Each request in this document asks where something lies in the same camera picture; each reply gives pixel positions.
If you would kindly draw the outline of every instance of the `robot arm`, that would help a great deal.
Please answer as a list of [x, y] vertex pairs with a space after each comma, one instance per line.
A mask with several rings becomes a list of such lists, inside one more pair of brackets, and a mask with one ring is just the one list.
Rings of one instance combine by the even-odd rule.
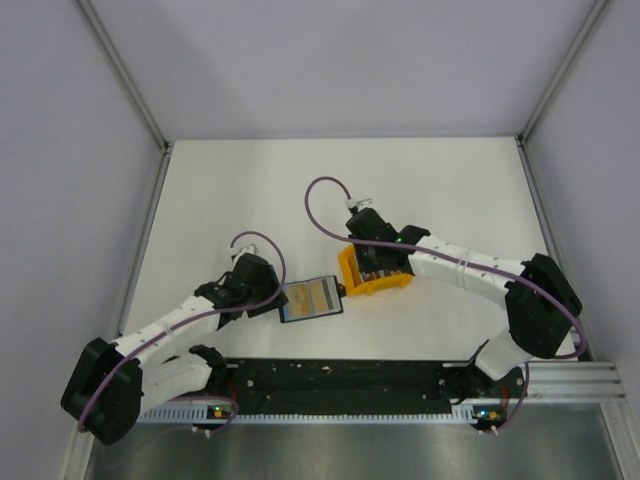
[[[568, 334], [571, 324], [553, 305], [526, 286], [505, 279], [500, 272], [532, 281], [544, 288], [574, 316], [582, 304], [556, 263], [536, 254], [516, 261], [485, 255], [452, 245], [428, 230], [407, 226], [397, 232], [371, 207], [351, 206], [353, 216], [346, 226], [351, 238], [415, 245], [437, 255], [407, 249], [355, 244], [358, 266], [363, 272], [401, 271], [436, 278], [479, 294], [506, 309], [509, 327], [489, 340], [472, 359], [470, 368], [489, 381], [503, 378], [532, 357], [552, 358]], [[480, 271], [467, 268], [481, 264]]]
[[[239, 318], [246, 310], [243, 307], [265, 302], [277, 292], [280, 282], [273, 267], [253, 252], [255, 247], [241, 250], [224, 281], [201, 285], [178, 308], [151, 325], [111, 343], [102, 338], [90, 342], [62, 396], [62, 408], [79, 420], [104, 378], [130, 356], [133, 358], [117, 370], [84, 422], [105, 445], [122, 438], [140, 413], [209, 386], [217, 391], [224, 359], [215, 349], [193, 345]], [[246, 310], [247, 315], [253, 317], [285, 303], [287, 298], [280, 292], [263, 307]], [[225, 312], [216, 314], [212, 309]], [[202, 318], [193, 321], [194, 317]]]

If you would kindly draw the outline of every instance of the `purple wire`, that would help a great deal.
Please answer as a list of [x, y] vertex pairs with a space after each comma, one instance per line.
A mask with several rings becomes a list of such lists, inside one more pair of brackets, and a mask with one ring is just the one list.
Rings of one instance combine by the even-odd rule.
[[[311, 194], [311, 190], [313, 189], [313, 187], [321, 181], [331, 181], [331, 182], [335, 182], [337, 183], [342, 190], [344, 190], [345, 194], [347, 195], [347, 198], [350, 199], [351, 198], [351, 194], [349, 193], [349, 190], [347, 189], [347, 187], [337, 178], [333, 178], [333, 177], [318, 177], [316, 178], [313, 182], [311, 182], [309, 184], [309, 187], [307, 188], [307, 191], [304, 194], [304, 207], [307, 211], [307, 216], [309, 217], [309, 220], [311, 220], [311, 223], [313, 223], [313, 225], [320, 230], [322, 233], [324, 233], [325, 235], [328, 235], [331, 238], [335, 238], [336, 240], [340, 240], [342, 242], [346, 242], [346, 243], [354, 243], [357, 245], [369, 245], [372, 247], [387, 247], [387, 248], [397, 248], [397, 249], [402, 249], [402, 250], [411, 250], [411, 251], [417, 251], [417, 252], [423, 252], [429, 255], [432, 255], [434, 257], [438, 257], [441, 258], [442, 260], [446, 260], [448, 262], [452, 262], [455, 264], [460, 263], [460, 260], [456, 257], [452, 257], [450, 255], [447, 255], [445, 253], [439, 252], [437, 250], [432, 250], [430, 248], [426, 248], [426, 247], [420, 247], [417, 245], [407, 245], [404, 243], [393, 243], [393, 242], [381, 242], [378, 240], [358, 240], [355, 238], [348, 238], [348, 237], [342, 237], [340, 235], [337, 235], [333, 232], [330, 232], [329, 230], [327, 230], [326, 228], [324, 228], [322, 225], [320, 225], [318, 223], [318, 221], [314, 218], [313, 213], [311, 213], [311, 207], [309, 206], [309, 195]], [[522, 278], [519, 275], [515, 275], [513, 273], [510, 272], [506, 272], [504, 270], [500, 270], [499, 268], [494, 268], [494, 267], [489, 267], [487, 265], [482, 265], [480, 263], [474, 263], [474, 262], [468, 262], [466, 263], [467, 268], [473, 268], [475, 270], [480, 270], [482, 272], [487, 272], [487, 273], [491, 273], [491, 274], [495, 274], [495, 275], [500, 275], [501, 277], [505, 277], [508, 278], [509, 280], [513, 280], [515, 282], [521, 283], [523, 285], [525, 285], [526, 287], [530, 288], [531, 290], [533, 290], [534, 292], [536, 292], [538, 295], [540, 295], [541, 297], [543, 297], [545, 300], [547, 300], [549, 303], [551, 303], [555, 308], [557, 308], [568, 320], [569, 322], [571, 322], [571, 325], [573, 325], [576, 329], [576, 331], [578, 332], [578, 336], [580, 337], [580, 344], [578, 345], [578, 347], [576, 348], [576, 351], [574, 353], [569, 353], [567, 355], [556, 355], [555, 359], [557, 360], [566, 360], [569, 358], [576, 358], [579, 357], [580, 355], [582, 355], [586, 349], [587, 349], [587, 339], [586, 339], [586, 335], [584, 332], [584, 329], [582, 328], [582, 325], [580, 324], [580, 321], [573, 316], [573, 314], [564, 306], [562, 305], [562, 303], [560, 303], [558, 300], [556, 300], [556, 298], [551, 295], [549, 292], [547, 292], [545, 289], [543, 289], [542, 287], [536, 285], [535, 283], [533, 283], [531, 280], [528, 280], [526, 278]]]
[[498, 435], [499, 433], [502, 433], [504, 429], [511, 424], [513, 419], [516, 417], [516, 415], [520, 411], [520, 408], [522, 407], [522, 403], [524, 402], [524, 399], [527, 396], [527, 390], [529, 389], [530, 378], [531, 378], [531, 371], [529, 370], [529, 362], [525, 362], [524, 385], [522, 386], [522, 393], [520, 394], [520, 398], [518, 398], [518, 401], [516, 402], [516, 406], [513, 407], [511, 414], [507, 417], [507, 419], [504, 421], [502, 425], [500, 425], [499, 427], [496, 427], [495, 430], [492, 430], [492, 429], [482, 430], [483, 433], [495, 433], [496, 435]]
[[[200, 320], [201, 318], [205, 318], [211, 315], [215, 315], [218, 313], [237, 313], [237, 312], [244, 312], [247, 310], [254, 310], [256, 308], [261, 308], [264, 307], [265, 305], [268, 305], [269, 303], [271, 303], [273, 300], [276, 299], [276, 297], [278, 295], [280, 295], [280, 292], [282, 291], [282, 287], [284, 285], [285, 279], [286, 279], [286, 275], [287, 275], [287, 267], [285, 265], [285, 261], [284, 261], [284, 256], [282, 255], [282, 251], [280, 250], [280, 248], [278, 248], [278, 246], [275, 244], [275, 242], [273, 240], [271, 240], [269, 237], [267, 237], [266, 235], [260, 233], [260, 232], [256, 232], [253, 230], [247, 230], [246, 232], [242, 232], [239, 233], [238, 235], [236, 235], [233, 240], [231, 240], [231, 248], [233, 248], [233, 246], [235, 245], [236, 241], [241, 238], [244, 237], [245, 235], [256, 235], [260, 238], [263, 238], [264, 240], [266, 240], [276, 251], [276, 253], [278, 254], [278, 257], [280, 258], [280, 263], [282, 264], [282, 278], [280, 279], [280, 285], [278, 285], [278, 288], [276, 289], [275, 293], [273, 295], [271, 295], [269, 298], [267, 298], [266, 300], [260, 302], [260, 303], [256, 303], [255, 305], [249, 305], [249, 306], [243, 306], [243, 307], [232, 307], [232, 308], [220, 308], [218, 310], [211, 310], [210, 312], [204, 312], [204, 313], [200, 313], [198, 315], [194, 315], [192, 317], [186, 318], [178, 323], [176, 323], [173, 327], [171, 327], [169, 330], [171, 330], [172, 332], [175, 332], [176, 330], [184, 327], [185, 325], [188, 325], [192, 322], [195, 322], [196, 320]], [[78, 418], [78, 431], [79, 432], [86, 432], [86, 429], [84, 428], [84, 424], [87, 420], [87, 417], [89, 416], [89, 413], [91, 412], [91, 409], [93, 408], [93, 406], [95, 405], [95, 403], [97, 402], [98, 398], [100, 397], [100, 395], [102, 394], [102, 392], [105, 390], [105, 388], [107, 388], [107, 385], [109, 385], [109, 382], [113, 379], [113, 377], [116, 375], [116, 373], [118, 372], [118, 370], [124, 365], [126, 364], [129, 360], [135, 358], [138, 354], [140, 354], [140, 352], [144, 351], [145, 349], [149, 348], [151, 345], [153, 345], [154, 343], [156, 343], [158, 340], [164, 338], [167, 336], [167, 332], [163, 331], [162, 333], [159, 333], [158, 335], [156, 335], [155, 337], [151, 338], [150, 340], [147, 340], [145, 343], [143, 343], [142, 345], [140, 345], [138, 348], [136, 348], [135, 350], [133, 350], [131, 353], [129, 353], [127, 356], [125, 356], [122, 360], [120, 360], [120, 362], [118, 362], [118, 364], [113, 367], [113, 369], [107, 374], [107, 376], [104, 377], [104, 380], [102, 380], [102, 382], [100, 383], [100, 385], [98, 386], [98, 388], [96, 388], [96, 391], [93, 392], [93, 395], [91, 395], [91, 398], [89, 398], [89, 401], [87, 402], [87, 404], [84, 407], [84, 410], [82, 411], [82, 414], [80, 415], [80, 418]]]
[[[222, 432], [222, 431], [226, 430], [227, 428], [229, 428], [229, 426], [231, 425], [231, 422], [236, 418], [236, 416], [238, 415], [238, 412], [240, 411], [240, 406], [238, 405], [238, 403], [235, 400], [233, 400], [232, 398], [228, 398], [228, 397], [216, 397], [216, 396], [178, 397], [178, 398], [174, 398], [173, 400], [171, 400], [171, 402], [187, 402], [187, 401], [198, 401], [198, 400], [224, 401], [224, 402], [229, 402], [233, 406], [233, 412], [231, 412], [231, 415], [229, 415], [229, 418], [227, 419], [227, 421], [225, 423], [223, 423], [217, 429], [210, 430], [214, 435], [217, 435], [220, 432]], [[100, 450], [100, 457], [101, 457], [100, 460], [102, 461], [102, 465], [104, 466], [104, 468], [106, 468], [107, 470], [116, 470], [116, 469], [122, 467], [125, 463], [131, 461], [131, 459], [133, 459], [133, 457], [137, 456], [140, 452], [142, 452], [144, 449], [146, 449], [149, 445], [151, 445], [153, 442], [155, 442], [158, 438], [163, 437], [167, 433], [178, 432], [178, 431], [187, 431], [187, 430], [192, 431], [192, 428], [193, 427], [190, 427], [190, 426], [188, 427], [188, 426], [185, 426], [185, 425], [165, 428], [164, 430], [161, 430], [158, 433], [156, 433], [155, 435], [152, 435], [151, 437], [149, 437], [147, 440], [142, 442], [140, 445], [136, 446], [133, 449], [133, 452], [131, 452], [129, 455], [127, 455], [126, 457], [118, 460], [115, 463], [111, 463], [111, 462], [109, 462], [109, 460], [107, 460], [107, 454], [105, 452], [105, 448], [103, 447]]]

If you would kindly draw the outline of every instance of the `purple cable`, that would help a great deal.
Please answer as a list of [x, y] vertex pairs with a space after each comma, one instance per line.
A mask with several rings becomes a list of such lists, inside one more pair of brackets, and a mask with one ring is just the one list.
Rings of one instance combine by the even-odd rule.
[[[236, 418], [236, 416], [238, 415], [238, 412], [240, 411], [240, 407], [238, 406], [238, 403], [235, 400], [233, 400], [231, 398], [227, 398], [227, 397], [210, 397], [210, 396], [178, 397], [178, 398], [175, 398], [175, 399], [173, 399], [171, 401], [172, 402], [187, 402], [187, 401], [198, 401], [198, 400], [224, 401], [224, 402], [230, 403], [233, 406], [233, 412], [231, 413], [231, 415], [229, 415], [229, 418], [227, 419], [227, 421], [225, 423], [223, 423], [217, 429], [211, 430], [211, 432], [214, 435], [217, 435], [218, 433], [220, 433], [220, 432], [226, 430], [227, 428], [229, 428], [229, 426], [231, 425], [231, 422]], [[164, 430], [159, 431], [155, 435], [152, 435], [150, 438], [148, 438], [147, 440], [142, 442], [140, 445], [136, 446], [129, 455], [127, 455], [126, 457], [118, 460], [115, 463], [111, 463], [111, 462], [109, 462], [109, 460], [107, 460], [107, 455], [106, 455], [106, 452], [105, 452], [105, 448], [103, 447], [100, 450], [100, 457], [101, 457], [100, 460], [102, 461], [102, 465], [104, 466], [104, 468], [106, 468], [107, 470], [116, 470], [116, 469], [122, 467], [125, 463], [131, 461], [131, 459], [133, 457], [138, 455], [140, 452], [142, 452], [144, 449], [146, 449], [149, 445], [151, 445], [153, 442], [155, 442], [158, 438], [163, 437], [167, 433], [178, 432], [178, 431], [187, 431], [187, 430], [192, 431], [192, 429], [193, 429], [193, 427], [185, 426], [185, 425], [180, 425], [180, 426], [177, 426], [177, 427], [165, 428]]]
[[[349, 190], [347, 189], [347, 187], [337, 178], [326, 177], [326, 176], [318, 177], [309, 184], [309, 187], [307, 188], [307, 191], [304, 194], [304, 207], [307, 211], [307, 216], [309, 217], [309, 220], [311, 220], [311, 223], [313, 223], [313, 225], [325, 235], [328, 235], [331, 238], [335, 238], [336, 240], [340, 240], [346, 243], [354, 243], [357, 245], [369, 245], [372, 247], [399, 248], [402, 250], [423, 252], [423, 253], [432, 255], [434, 257], [441, 258], [442, 260], [446, 260], [448, 262], [452, 262], [455, 264], [460, 263], [460, 260], [458, 258], [444, 254], [437, 250], [432, 250], [430, 248], [419, 247], [417, 245], [407, 245], [403, 243], [380, 242], [377, 240], [358, 240], [355, 238], [342, 237], [333, 232], [330, 232], [329, 230], [327, 230], [326, 228], [324, 228], [322, 225], [318, 223], [318, 221], [314, 218], [313, 214], [311, 213], [311, 207], [309, 206], [309, 195], [311, 193], [311, 190], [318, 182], [325, 181], [325, 180], [337, 183], [342, 188], [342, 190], [344, 190], [344, 193], [347, 195], [347, 198], [348, 199], [351, 198], [351, 194], [349, 193]], [[551, 295], [549, 292], [547, 292], [545, 289], [536, 285], [531, 280], [522, 278], [519, 275], [515, 275], [513, 273], [506, 272], [504, 270], [500, 270], [499, 268], [489, 267], [487, 265], [482, 265], [480, 263], [474, 263], [474, 262], [468, 262], [466, 263], [466, 266], [467, 268], [473, 268], [475, 270], [480, 270], [482, 272], [492, 273], [494, 275], [500, 275], [501, 277], [505, 277], [505, 278], [508, 278], [509, 280], [513, 280], [515, 282], [523, 284], [524, 286], [530, 288], [531, 290], [536, 292], [538, 295], [543, 297], [549, 303], [551, 303], [555, 308], [557, 308], [560, 311], [560, 313], [562, 313], [567, 318], [567, 320], [569, 320], [569, 322], [571, 322], [571, 325], [573, 325], [576, 331], [578, 332], [578, 336], [580, 337], [580, 344], [578, 345], [574, 353], [569, 353], [567, 355], [556, 355], [553, 358], [557, 360], [566, 360], [569, 358], [576, 358], [582, 355], [586, 351], [587, 339], [586, 339], [584, 329], [580, 324], [580, 321], [576, 317], [574, 317], [573, 314], [564, 305], [562, 305], [558, 300], [556, 300], [556, 298], [553, 295]]]
[[[256, 235], [260, 238], [263, 238], [264, 240], [266, 240], [276, 251], [276, 253], [278, 254], [278, 257], [280, 258], [280, 263], [282, 264], [282, 278], [280, 279], [280, 285], [278, 285], [278, 288], [276, 289], [275, 293], [273, 295], [271, 295], [269, 298], [267, 298], [266, 300], [260, 302], [260, 303], [256, 303], [255, 305], [249, 305], [249, 306], [243, 306], [243, 307], [232, 307], [232, 308], [220, 308], [218, 310], [211, 310], [210, 312], [204, 312], [204, 313], [200, 313], [198, 315], [194, 315], [192, 317], [186, 318], [178, 323], [176, 323], [173, 327], [171, 327], [169, 330], [171, 330], [172, 332], [175, 332], [176, 330], [184, 327], [185, 325], [188, 325], [192, 322], [195, 322], [196, 320], [200, 320], [201, 318], [204, 317], [208, 317], [211, 315], [215, 315], [218, 313], [237, 313], [237, 312], [245, 312], [247, 310], [254, 310], [256, 308], [261, 308], [264, 307], [265, 305], [268, 305], [269, 303], [271, 303], [273, 300], [276, 299], [276, 297], [278, 295], [280, 295], [280, 292], [282, 291], [282, 287], [284, 285], [285, 279], [286, 279], [286, 275], [287, 275], [287, 267], [285, 265], [284, 262], [284, 256], [282, 255], [282, 251], [280, 250], [280, 248], [278, 248], [278, 246], [275, 244], [275, 242], [273, 240], [271, 240], [269, 237], [267, 237], [266, 235], [260, 233], [260, 232], [256, 232], [253, 230], [247, 230], [246, 232], [242, 232], [239, 233], [238, 235], [236, 235], [233, 240], [231, 240], [231, 248], [233, 248], [233, 246], [235, 245], [236, 241], [241, 238], [244, 237], [245, 235]], [[153, 345], [155, 342], [157, 342], [158, 340], [164, 338], [167, 336], [167, 332], [164, 331], [162, 333], [159, 333], [158, 335], [156, 335], [155, 337], [151, 338], [150, 340], [147, 340], [145, 343], [143, 343], [142, 345], [140, 345], [138, 348], [136, 348], [135, 350], [133, 350], [131, 353], [129, 353], [127, 356], [125, 356], [122, 360], [120, 360], [120, 362], [118, 362], [118, 364], [113, 367], [113, 370], [111, 370], [106, 377], [104, 377], [104, 380], [102, 380], [102, 382], [100, 383], [100, 385], [98, 386], [98, 388], [96, 388], [96, 391], [93, 392], [93, 395], [91, 395], [91, 398], [89, 398], [89, 401], [87, 402], [86, 406], [84, 407], [84, 410], [82, 411], [82, 414], [80, 415], [80, 418], [78, 418], [78, 431], [79, 432], [85, 432], [86, 429], [84, 428], [84, 423], [87, 420], [87, 417], [89, 416], [89, 413], [91, 412], [91, 409], [93, 408], [93, 406], [95, 405], [96, 401], [98, 400], [98, 398], [100, 397], [100, 395], [102, 394], [102, 392], [104, 391], [105, 388], [107, 388], [107, 385], [109, 385], [109, 382], [113, 379], [113, 377], [116, 375], [116, 373], [118, 372], [118, 370], [125, 364], [127, 363], [129, 360], [133, 359], [136, 357], [136, 355], [138, 355], [140, 352], [142, 352], [143, 350], [149, 348], [151, 345]]]
[[525, 378], [524, 378], [524, 385], [522, 386], [522, 394], [520, 395], [520, 398], [518, 398], [516, 406], [513, 407], [511, 414], [507, 417], [504, 423], [499, 427], [497, 427], [495, 430], [483, 430], [483, 432], [485, 433], [495, 432], [496, 435], [499, 433], [502, 433], [502, 431], [505, 428], [507, 428], [509, 424], [513, 421], [513, 419], [516, 417], [516, 415], [520, 411], [520, 408], [522, 407], [524, 398], [527, 396], [527, 390], [529, 389], [529, 379], [531, 378], [531, 372], [529, 370], [529, 362], [525, 362], [524, 364], [524, 377]]

